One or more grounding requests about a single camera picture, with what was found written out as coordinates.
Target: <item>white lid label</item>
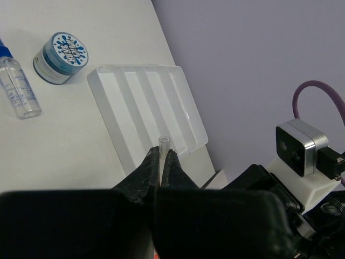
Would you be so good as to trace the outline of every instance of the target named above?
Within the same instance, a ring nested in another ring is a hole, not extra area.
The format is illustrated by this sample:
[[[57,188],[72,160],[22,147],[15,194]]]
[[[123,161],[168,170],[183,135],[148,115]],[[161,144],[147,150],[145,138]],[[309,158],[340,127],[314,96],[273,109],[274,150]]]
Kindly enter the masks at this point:
[[[88,54],[84,45],[72,35],[67,33],[57,34],[53,38],[53,45],[58,56],[72,66],[84,66]]]

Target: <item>black connector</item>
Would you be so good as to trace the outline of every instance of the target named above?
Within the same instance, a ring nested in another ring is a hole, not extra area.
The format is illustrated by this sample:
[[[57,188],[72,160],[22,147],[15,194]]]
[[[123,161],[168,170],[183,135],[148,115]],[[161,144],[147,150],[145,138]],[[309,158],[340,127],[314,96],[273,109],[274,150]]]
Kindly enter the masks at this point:
[[[345,171],[345,157],[330,147],[321,148],[316,167],[331,180],[339,180],[341,173]]]

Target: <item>round container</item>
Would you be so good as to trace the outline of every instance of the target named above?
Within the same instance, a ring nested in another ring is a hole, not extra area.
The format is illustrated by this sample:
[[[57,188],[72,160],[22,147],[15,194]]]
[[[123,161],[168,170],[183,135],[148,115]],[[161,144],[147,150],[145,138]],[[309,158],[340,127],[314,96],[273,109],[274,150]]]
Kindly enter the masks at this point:
[[[66,32],[55,33],[33,59],[37,74],[51,84],[61,85],[88,62],[83,43]]]

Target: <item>plastic tray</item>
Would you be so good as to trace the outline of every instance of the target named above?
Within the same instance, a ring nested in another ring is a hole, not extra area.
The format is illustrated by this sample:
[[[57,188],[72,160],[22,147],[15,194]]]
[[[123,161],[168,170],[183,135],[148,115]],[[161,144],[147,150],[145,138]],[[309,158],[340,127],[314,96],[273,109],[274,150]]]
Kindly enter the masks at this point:
[[[98,66],[87,77],[126,174],[160,136],[183,158],[208,142],[178,66]]]

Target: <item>white table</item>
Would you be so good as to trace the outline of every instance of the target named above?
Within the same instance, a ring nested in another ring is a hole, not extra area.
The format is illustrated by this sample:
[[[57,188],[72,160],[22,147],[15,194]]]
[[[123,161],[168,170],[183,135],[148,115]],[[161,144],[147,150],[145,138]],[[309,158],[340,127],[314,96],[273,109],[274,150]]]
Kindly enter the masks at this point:
[[[19,120],[0,91],[0,191],[110,188],[125,174],[86,76],[99,64],[174,65],[150,0],[0,0],[0,38],[43,109]],[[38,77],[32,59],[58,31],[87,47],[88,65],[66,85]],[[181,161],[200,186],[214,174],[206,147]]]

